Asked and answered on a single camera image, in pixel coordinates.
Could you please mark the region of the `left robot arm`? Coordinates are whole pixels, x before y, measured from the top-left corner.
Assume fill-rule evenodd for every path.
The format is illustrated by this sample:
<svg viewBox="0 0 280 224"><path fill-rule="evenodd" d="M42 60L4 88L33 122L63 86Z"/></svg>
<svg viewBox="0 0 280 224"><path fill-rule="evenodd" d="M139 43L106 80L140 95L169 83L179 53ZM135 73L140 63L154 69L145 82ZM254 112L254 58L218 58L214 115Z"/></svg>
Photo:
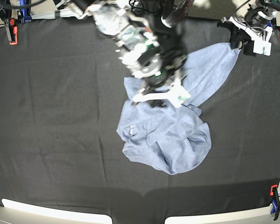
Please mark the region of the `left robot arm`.
<svg viewBox="0 0 280 224"><path fill-rule="evenodd" d="M231 49L243 49L247 55L271 55L272 37L277 13L280 12L280 0L256 0L249 5L246 14L238 17L234 13L221 22L231 26Z"/></svg>

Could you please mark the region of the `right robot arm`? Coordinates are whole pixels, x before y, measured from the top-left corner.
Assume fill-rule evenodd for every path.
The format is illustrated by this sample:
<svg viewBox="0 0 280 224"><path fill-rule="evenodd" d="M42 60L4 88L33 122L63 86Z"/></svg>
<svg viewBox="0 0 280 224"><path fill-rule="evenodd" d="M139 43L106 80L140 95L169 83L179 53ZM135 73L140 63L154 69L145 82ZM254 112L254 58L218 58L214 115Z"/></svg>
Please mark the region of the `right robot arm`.
<svg viewBox="0 0 280 224"><path fill-rule="evenodd" d="M182 86L187 54L181 36L161 24L150 25L136 16L122 0L75 0L72 10L78 19L93 17L97 29L118 46L119 60L131 75L143 81L132 98L134 104L160 105L169 101L179 108L190 98Z"/></svg>

